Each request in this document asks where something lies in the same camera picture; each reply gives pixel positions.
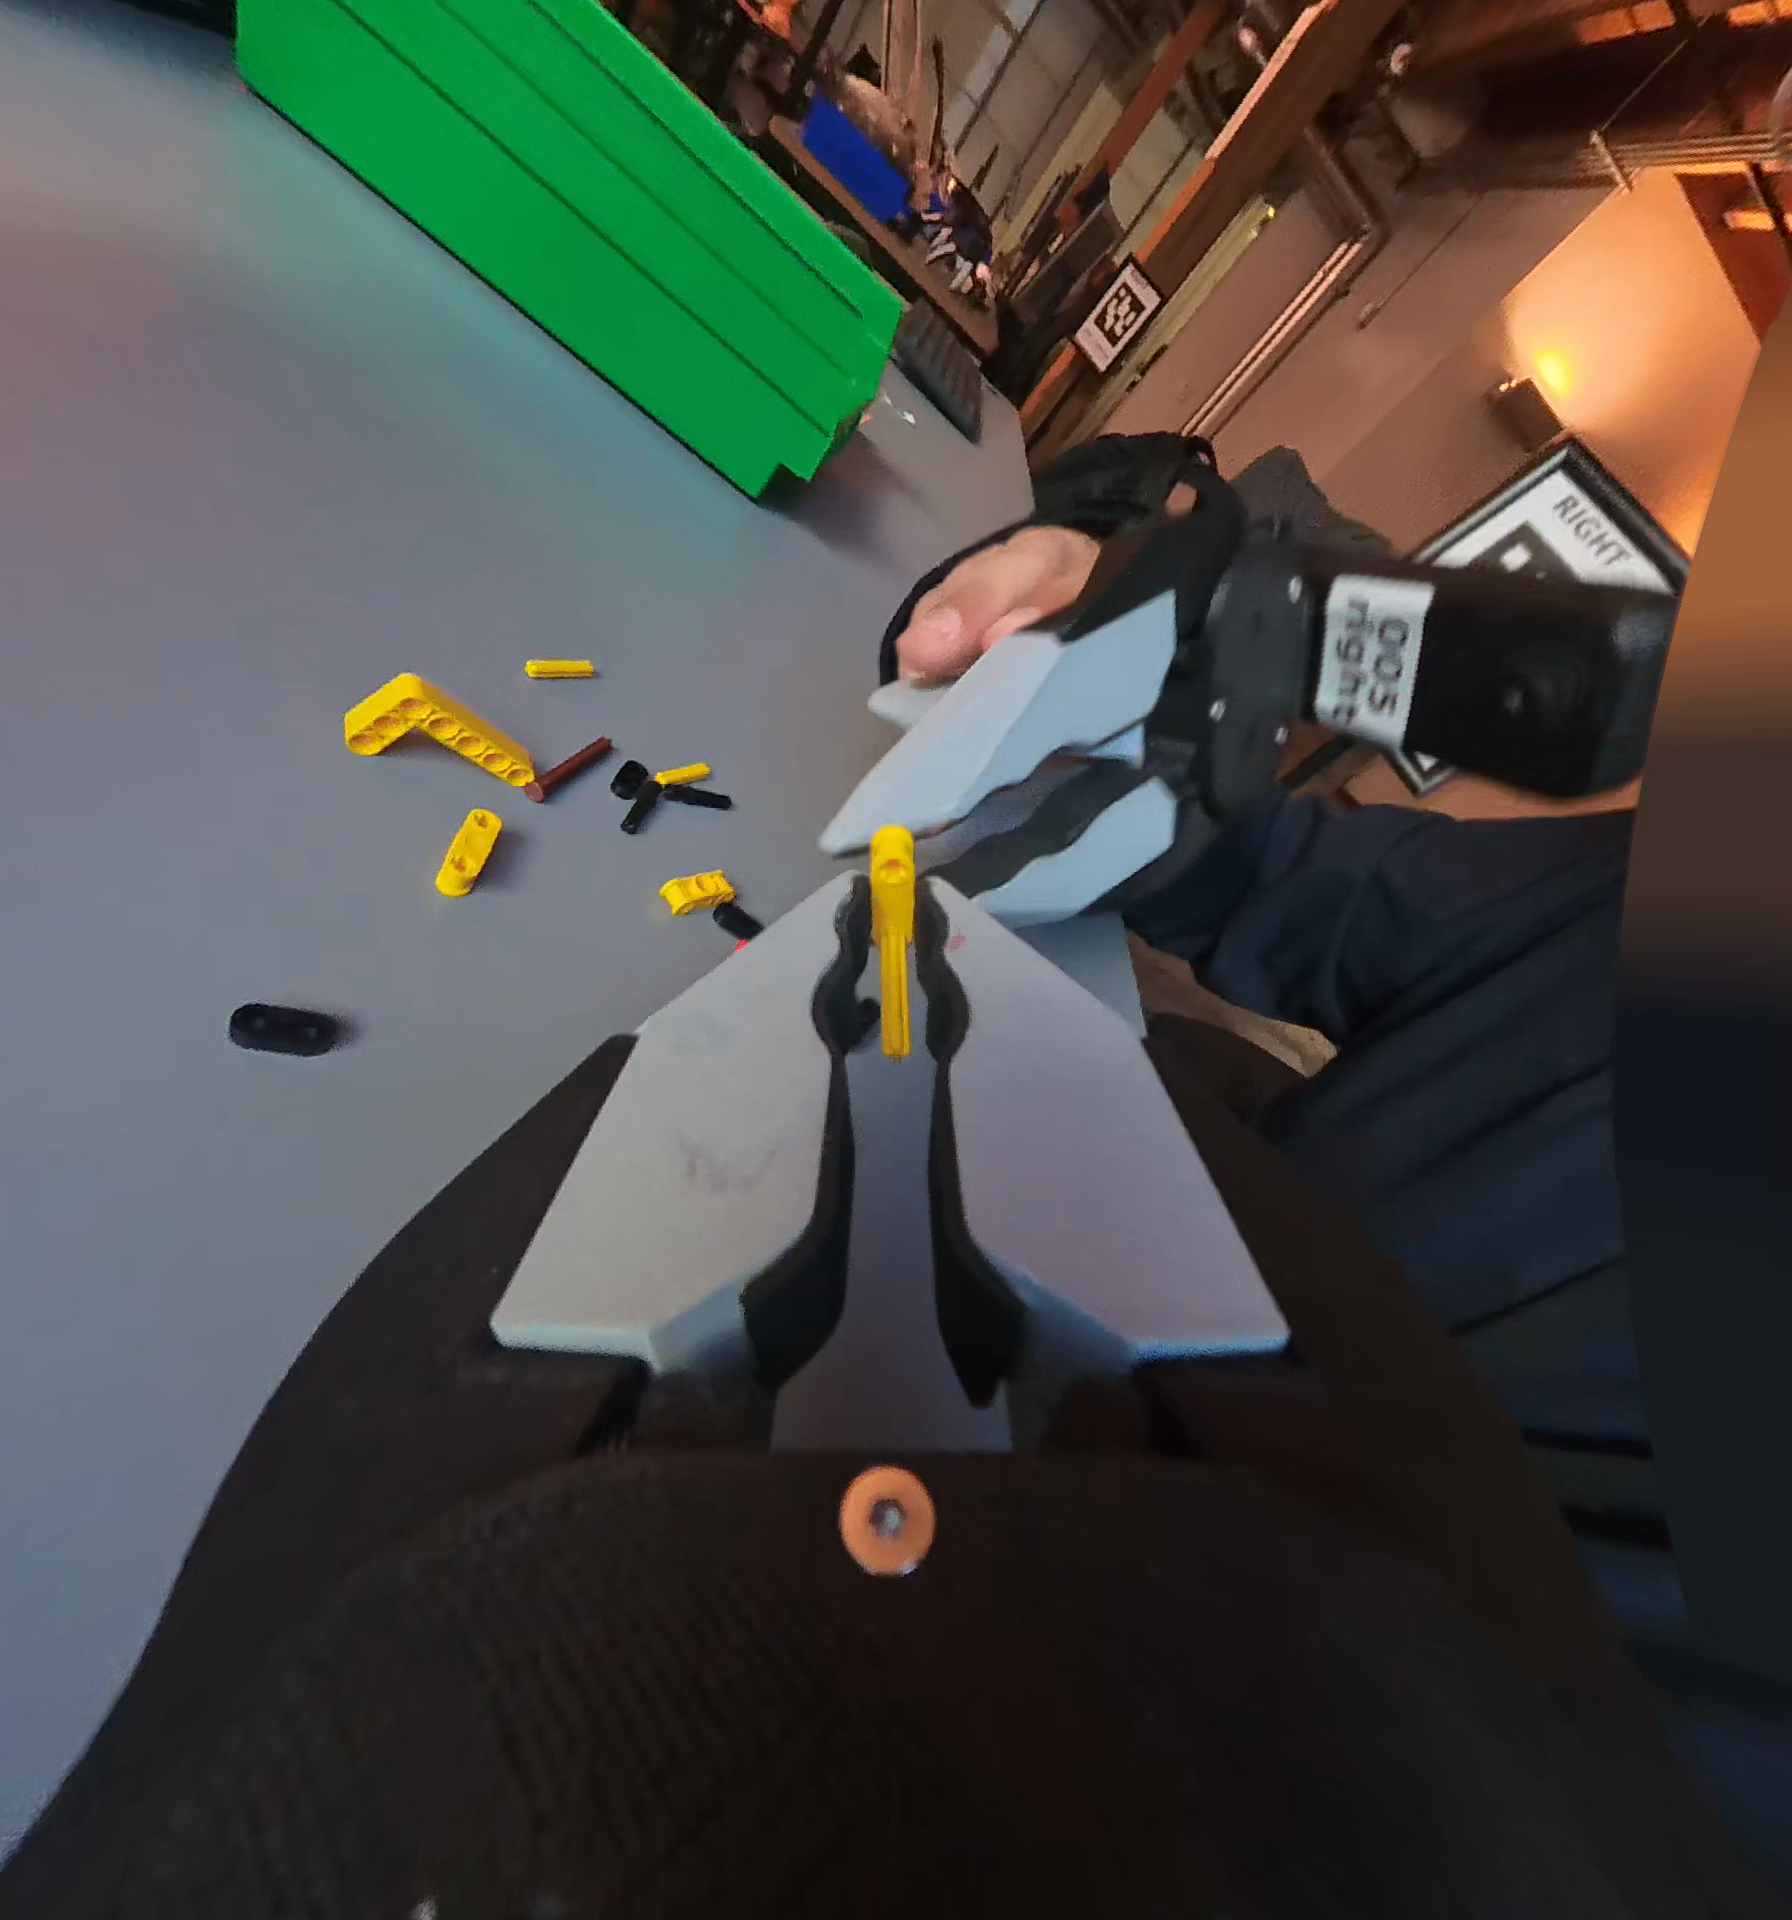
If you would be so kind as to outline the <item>black and white marker sign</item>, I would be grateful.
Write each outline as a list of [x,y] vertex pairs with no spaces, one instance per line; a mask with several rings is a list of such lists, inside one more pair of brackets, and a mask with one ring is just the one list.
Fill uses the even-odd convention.
[[1092,300],[1092,306],[1072,329],[1069,342],[1089,363],[1089,369],[1103,373],[1117,366],[1126,348],[1139,340],[1147,321],[1164,306],[1164,292],[1147,279],[1136,258],[1122,259],[1117,275]]

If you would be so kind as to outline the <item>yellow angled lego beam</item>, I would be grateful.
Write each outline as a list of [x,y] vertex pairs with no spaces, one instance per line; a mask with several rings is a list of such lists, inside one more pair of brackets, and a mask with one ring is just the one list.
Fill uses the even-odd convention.
[[535,782],[535,762],[515,737],[411,671],[390,676],[347,708],[338,736],[352,753],[381,753],[386,747],[423,736],[506,787],[526,788]]

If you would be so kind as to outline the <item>person's navy clothing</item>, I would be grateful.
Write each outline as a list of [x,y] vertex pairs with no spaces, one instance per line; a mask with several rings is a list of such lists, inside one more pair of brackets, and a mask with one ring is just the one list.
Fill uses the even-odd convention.
[[1335,1058],[1257,1135],[1450,1332],[1622,1299],[1609,1029],[1632,808],[1460,821],[1276,793],[1126,904]]

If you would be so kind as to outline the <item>black mesh item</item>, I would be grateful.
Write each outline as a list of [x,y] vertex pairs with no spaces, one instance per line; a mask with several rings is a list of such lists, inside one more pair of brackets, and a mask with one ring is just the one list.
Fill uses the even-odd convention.
[[984,437],[978,358],[926,300],[903,306],[889,356],[967,442]]

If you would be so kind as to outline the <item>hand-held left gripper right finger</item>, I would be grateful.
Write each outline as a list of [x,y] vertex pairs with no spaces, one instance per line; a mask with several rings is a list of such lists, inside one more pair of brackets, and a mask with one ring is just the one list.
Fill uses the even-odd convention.
[[1144,1038],[938,876],[926,998],[934,1323],[971,1405],[1284,1353],[1292,1327]]

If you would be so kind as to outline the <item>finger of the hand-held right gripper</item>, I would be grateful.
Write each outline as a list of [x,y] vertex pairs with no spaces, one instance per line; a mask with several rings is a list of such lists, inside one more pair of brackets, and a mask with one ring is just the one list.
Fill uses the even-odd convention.
[[910,838],[953,830],[1048,758],[1136,737],[1171,654],[1171,588],[1122,613],[1092,605],[1072,634],[1048,629],[1002,634],[868,765],[822,830],[822,854],[865,854],[877,830]]
[[1156,865],[1171,838],[1167,778],[1136,758],[1059,753],[925,834],[914,865],[998,924],[1064,924]]

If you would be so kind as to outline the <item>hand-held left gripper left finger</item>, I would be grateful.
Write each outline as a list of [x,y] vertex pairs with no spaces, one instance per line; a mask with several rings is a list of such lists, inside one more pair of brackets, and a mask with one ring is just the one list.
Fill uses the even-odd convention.
[[868,882],[822,883],[597,1049],[614,1079],[490,1332],[506,1349],[782,1391],[846,1307]]

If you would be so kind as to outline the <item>blue bin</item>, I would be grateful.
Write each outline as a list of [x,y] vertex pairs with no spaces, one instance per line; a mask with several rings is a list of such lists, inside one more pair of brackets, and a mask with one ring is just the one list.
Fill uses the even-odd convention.
[[910,177],[828,100],[811,94],[798,131],[806,153],[842,180],[859,210],[889,226],[910,205]]

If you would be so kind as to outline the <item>wall lamp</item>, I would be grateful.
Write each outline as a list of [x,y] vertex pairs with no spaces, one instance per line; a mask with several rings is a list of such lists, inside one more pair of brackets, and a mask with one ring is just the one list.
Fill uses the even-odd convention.
[[1573,385],[1573,363],[1561,350],[1539,350],[1527,369],[1502,369],[1489,389],[1489,414],[1502,426],[1502,435],[1527,451],[1542,454],[1556,442],[1571,437],[1571,422],[1561,418],[1561,397]]

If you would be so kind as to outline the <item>yellow lego axle pin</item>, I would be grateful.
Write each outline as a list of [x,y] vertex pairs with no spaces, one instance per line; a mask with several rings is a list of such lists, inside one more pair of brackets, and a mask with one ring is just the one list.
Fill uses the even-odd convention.
[[903,824],[881,824],[868,841],[868,904],[881,961],[881,1049],[910,1053],[909,950],[914,937],[914,841]]

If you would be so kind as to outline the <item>green plastic box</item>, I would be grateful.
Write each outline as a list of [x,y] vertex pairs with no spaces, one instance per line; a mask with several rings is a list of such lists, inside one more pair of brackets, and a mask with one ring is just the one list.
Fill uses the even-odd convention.
[[238,2],[239,80],[729,485],[809,481],[900,294],[598,2]]

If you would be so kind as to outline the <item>person's right hand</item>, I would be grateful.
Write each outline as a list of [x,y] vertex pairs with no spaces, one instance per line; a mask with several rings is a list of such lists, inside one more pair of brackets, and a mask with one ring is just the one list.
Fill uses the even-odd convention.
[[1022,526],[963,554],[909,592],[881,649],[881,683],[950,683],[998,638],[1064,613],[1089,585],[1102,541],[1064,526]]

